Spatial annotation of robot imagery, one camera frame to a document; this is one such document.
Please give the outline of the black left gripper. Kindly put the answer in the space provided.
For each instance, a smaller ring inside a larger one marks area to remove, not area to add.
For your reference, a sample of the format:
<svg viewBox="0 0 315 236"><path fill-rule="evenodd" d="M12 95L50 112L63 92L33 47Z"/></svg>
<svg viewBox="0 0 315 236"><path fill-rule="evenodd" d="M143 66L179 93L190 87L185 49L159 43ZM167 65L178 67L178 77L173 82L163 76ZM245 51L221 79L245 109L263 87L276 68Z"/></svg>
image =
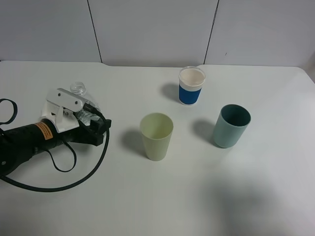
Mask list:
<svg viewBox="0 0 315 236"><path fill-rule="evenodd" d="M67 143L73 142L99 146L103 143L103 135L110 127L110 119L99 118L98 120L90 120L89 126L79 122L77 128L59 133L57 138Z"/></svg>

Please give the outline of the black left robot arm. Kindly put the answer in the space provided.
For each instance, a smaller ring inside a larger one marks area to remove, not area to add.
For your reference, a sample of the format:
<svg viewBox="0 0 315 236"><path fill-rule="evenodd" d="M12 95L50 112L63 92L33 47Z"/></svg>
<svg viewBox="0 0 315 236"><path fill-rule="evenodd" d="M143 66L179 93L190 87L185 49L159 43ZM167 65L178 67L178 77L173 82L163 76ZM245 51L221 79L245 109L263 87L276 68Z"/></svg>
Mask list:
<svg viewBox="0 0 315 236"><path fill-rule="evenodd" d="M33 156L61 145L72 153L75 151L69 143L99 146L111 122L101 118L93 120L90 126L79 122L77 128L59 133L50 120L42 119L38 123L6 130L0 137L0 174L6 176Z"/></svg>

